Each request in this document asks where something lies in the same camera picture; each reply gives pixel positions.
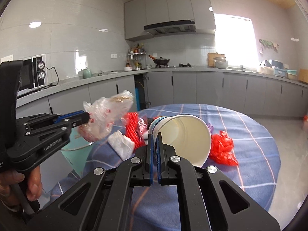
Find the person's left hand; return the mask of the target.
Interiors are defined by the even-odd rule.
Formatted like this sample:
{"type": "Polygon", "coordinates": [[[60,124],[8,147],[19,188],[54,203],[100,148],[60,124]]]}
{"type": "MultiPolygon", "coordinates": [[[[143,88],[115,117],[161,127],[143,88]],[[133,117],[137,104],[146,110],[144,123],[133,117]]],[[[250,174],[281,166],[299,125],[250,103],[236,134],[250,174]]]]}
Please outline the person's left hand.
{"type": "Polygon", "coordinates": [[[9,170],[1,173],[1,202],[12,212],[24,211],[34,214],[39,209],[36,201],[41,197],[42,183],[40,167],[27,175],[9,170]]]}

